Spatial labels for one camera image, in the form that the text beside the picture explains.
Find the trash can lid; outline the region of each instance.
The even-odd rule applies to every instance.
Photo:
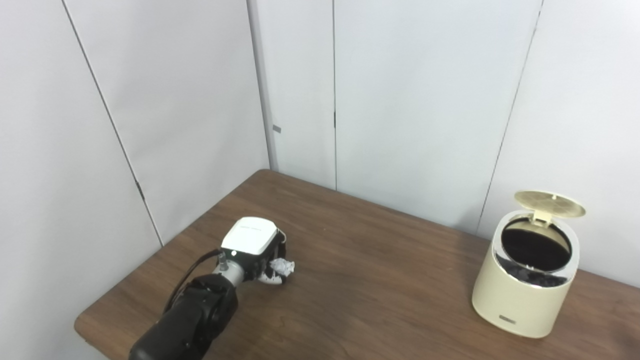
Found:
[[[577,218],[587,212],[577,201],[556,193],[524,190],[516,192],[515,198],[525,209],[559,218]]]

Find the cream trash can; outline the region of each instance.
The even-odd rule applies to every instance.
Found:
[[[527,210],[502,218],[474,286],[477,313],[495,326],[528,338],[553,329],[578,270],[578,237],[554,217],[585,214],[558,194],[523,191],[516,200]]]

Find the white wall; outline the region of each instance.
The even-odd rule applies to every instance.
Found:
[[[74,320],[160,243],[62,3],[0,3],[0,49],[0,359],[104,359]]]
[[[268,168],[244,1],[66,3],[164,243]]]
[[[337,189],[474,232],[540,0],[337,1]]]
[[[640,2],[545,0],[478,233],[517,190],[573,197],[582,268],[640,286]]]
[[[332,1],[248,4],[271,168],[335,189]]]

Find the wooden table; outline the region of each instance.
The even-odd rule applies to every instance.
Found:
[[[486,240],[268,170],[91,305],[76,331],[127,359],[184,271],[244,216],[287,233],[296,272],[284,286],[242,284],[206,359],[640,359],[640,289],[580,271],[551,335],[521,338],[471,306]]]

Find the open lid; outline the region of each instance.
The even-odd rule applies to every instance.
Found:
[[[525,190],[516,192],[516,201],[523,208],[534,211],[533,220],[551,221],[551,217],[578,218],[586,210],[576,201],[556,193]]]

